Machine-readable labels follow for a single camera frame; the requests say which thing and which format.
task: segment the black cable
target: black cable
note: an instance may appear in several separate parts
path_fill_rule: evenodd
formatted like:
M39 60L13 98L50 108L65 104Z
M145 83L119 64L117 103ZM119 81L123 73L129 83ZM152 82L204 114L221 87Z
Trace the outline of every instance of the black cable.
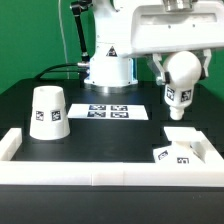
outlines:
M82 28L82 21L80 18L80 15L82 12L85 12L88 10L88 8L91 6L92 1L76 1L72 2L70 5L70 8L72 10L72 13L75 17L75 23L76 23L76 28L78 31L78 37L80 41L80 47L82 51L82 61L89 62L89 54L87 52L86 48L86 42L85 42L85 36Z
M80 72L80 70L53 70L53 71L48 71L47 73L58 73L58 72Z
M34 78L40 79L45 73L49 73L52 70L57 69L57 68L74 67L74 66L78 66L78 64L77 63L67 63L67 64L54 65L54 66L51 66L51 67L45 69L44 71L42 71L41 73L36 75Z

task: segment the white block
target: white block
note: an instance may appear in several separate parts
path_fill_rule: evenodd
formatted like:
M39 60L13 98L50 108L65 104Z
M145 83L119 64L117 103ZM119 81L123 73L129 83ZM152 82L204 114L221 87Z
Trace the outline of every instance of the white block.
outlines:
M153 156L156 163L159 164L173 164L173 165L196 165L204 164L193 151L189 149L182 149L173 146L163 147L153 150Z
M125 164L124 186L223 187L224 164L219 166Z
M21 128L11 128L0 142L0 161L10 161L21 143Z
M92 185L124 184L123 163L93 163Z
M169 141L192 142L200 141L201 137L192 127L164 127L164 130Z
M89 185L91 163L0 162L0 184Z
M202 132L198 132L201 136L200 142L192 142L191 146L206 164L224 164L224 160L217 152L215 147L209 142Z

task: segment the upside-down cup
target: upside-down cup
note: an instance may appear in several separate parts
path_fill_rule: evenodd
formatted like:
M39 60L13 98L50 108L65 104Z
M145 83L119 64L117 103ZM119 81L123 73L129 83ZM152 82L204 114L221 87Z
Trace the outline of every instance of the upside-down cup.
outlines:
M32 107L31 137L39 140L55 140L69 135L70 128L61 87L36 87L33 91Z

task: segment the black tabletop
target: black tabletop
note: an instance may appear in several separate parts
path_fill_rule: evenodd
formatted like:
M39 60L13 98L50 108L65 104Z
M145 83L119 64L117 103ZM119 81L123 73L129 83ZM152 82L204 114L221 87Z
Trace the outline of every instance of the black tabletop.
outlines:
M64 139L29 136L33 89L63 87L71 104L144 105L149 120L70 119ZM78 80L21 80L0 95L0 136L20 127L15 161L154 162L153 149L169 145L163 127L195 127L224 155L224 103L202 85L181 121L169 118L163 87L142 82L136 91L102 94ZM0 186L0 223L223 223L223 188Z

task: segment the robot label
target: robot label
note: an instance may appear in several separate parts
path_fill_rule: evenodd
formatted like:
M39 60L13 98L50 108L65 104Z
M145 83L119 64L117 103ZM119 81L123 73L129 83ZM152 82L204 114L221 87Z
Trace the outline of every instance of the robot label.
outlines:
M117 57L117 52L115 51L115 49L114 49L113 46L112 46L112 47L110 48L110 50L108 51L107 56L108 56L108 57Z
M189 158L177 158L177 163L189 164Z
M37 121L43 121L44 120L44 112L36 111L36 120Z
M106 110L106 105L90 105L89 110Z
M51 112L52 121L60 121L61 120L61 112L60 110Z
M158 159L162 160L167 156L168 156L168 151L166 150L165 152L162 152L160 155L158 155Z
M166 96L171 99L172 101L174 101L174 95L175 95L175 91L173 89L171 89L170 87L167 86L167 93Z
M113 111L128 111L127 106L111 106L111 110Z
M106 112L89 111L87 117L106 117Z
M126 112L111 112L111 118L129 118Z
M187 90L187 91L182 92L181 102L191 100L191 95L192 95L191 90Z

